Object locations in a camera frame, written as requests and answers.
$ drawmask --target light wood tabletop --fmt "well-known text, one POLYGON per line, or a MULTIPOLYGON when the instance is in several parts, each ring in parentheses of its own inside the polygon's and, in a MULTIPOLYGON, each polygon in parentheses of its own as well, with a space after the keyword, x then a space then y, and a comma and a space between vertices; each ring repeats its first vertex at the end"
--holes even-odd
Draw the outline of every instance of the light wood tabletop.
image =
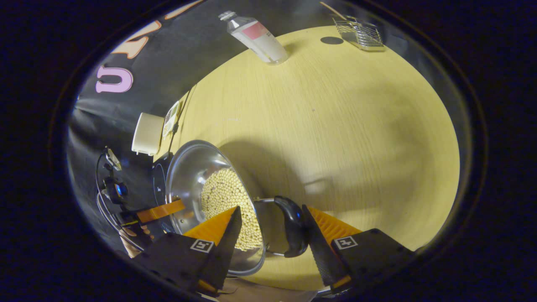
MULTIPOLYGON (((453 205, 453 124, 425 78, 392 50, 368 53, 322 37, 339 34, 335 26, 288 33, 277 38, 289 53, 280 65, 247 50, 216 68, 190 91, 171 150, 206 140, 255 175, 264 197, 289 197, 363 231, 379 228, 415 250, 453 205)), ((324 288, 310 249, 268 255, 245 279, 324 288)))

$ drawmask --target plastic bottle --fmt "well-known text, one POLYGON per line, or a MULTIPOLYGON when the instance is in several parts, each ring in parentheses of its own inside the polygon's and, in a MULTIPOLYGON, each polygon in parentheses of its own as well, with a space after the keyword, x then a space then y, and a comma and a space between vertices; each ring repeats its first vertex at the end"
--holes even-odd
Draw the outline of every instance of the plastic bottle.
POLYGON ((276 65, 287 60, 287 52, 258 20, 226 11, 218 16, 228 23, 228 33, 251 49, 263 62, 276 65))

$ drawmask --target metal bowl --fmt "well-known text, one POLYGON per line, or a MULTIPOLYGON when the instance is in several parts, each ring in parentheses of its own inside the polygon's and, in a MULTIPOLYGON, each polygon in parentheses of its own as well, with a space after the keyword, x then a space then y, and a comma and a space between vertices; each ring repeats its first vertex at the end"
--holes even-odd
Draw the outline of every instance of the metal bowl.
POLYGON ((251 206, 256 213, 263 245, 241 251, 235 249, 231 258, 228 274, 233 276, 248 276, 257 272, 265 260, 265 235, 259 221, 258 212, 253 206, 253 198, 262 196, 257 184, 249 181, 245 171, 237 171, 231 162, 210 143, 202 140, 193 140, 184 144, 173 156, 166 177, 166 203, 181 198, 185 209, 171 216, 173 228, 178 234, 184 234, 191 228, 206 220, 201 211, 201 192, 205 181, 213 173, 222 169, 232 169, 246 189, 251 206))

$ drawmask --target bowl handle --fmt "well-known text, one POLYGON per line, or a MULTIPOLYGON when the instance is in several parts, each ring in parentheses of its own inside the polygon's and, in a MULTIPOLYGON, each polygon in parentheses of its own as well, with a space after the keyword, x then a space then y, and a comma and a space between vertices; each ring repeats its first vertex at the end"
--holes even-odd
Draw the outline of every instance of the bowl handle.
POLYGON ((260 203, 275 203, 284 214, 285 237, 289 244, 289 250, 284 253, 285 258, 302 255, 308 248, 306 229, 302 220, 302 210, 292 200, 282 196, 256 200, 260 203))

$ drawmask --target wire basket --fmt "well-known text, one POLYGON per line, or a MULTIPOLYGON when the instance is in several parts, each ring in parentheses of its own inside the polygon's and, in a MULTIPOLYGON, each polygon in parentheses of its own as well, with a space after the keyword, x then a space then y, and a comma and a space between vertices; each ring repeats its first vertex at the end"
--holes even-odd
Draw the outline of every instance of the wire basket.
POLYGON ((357 21, 352 16, 345 17, 347 20, 340 20, 336 15, 332 17, 337 31, 343 40, 348 41, 363 51, 381 52, 386 49, 376 25, 357 21))

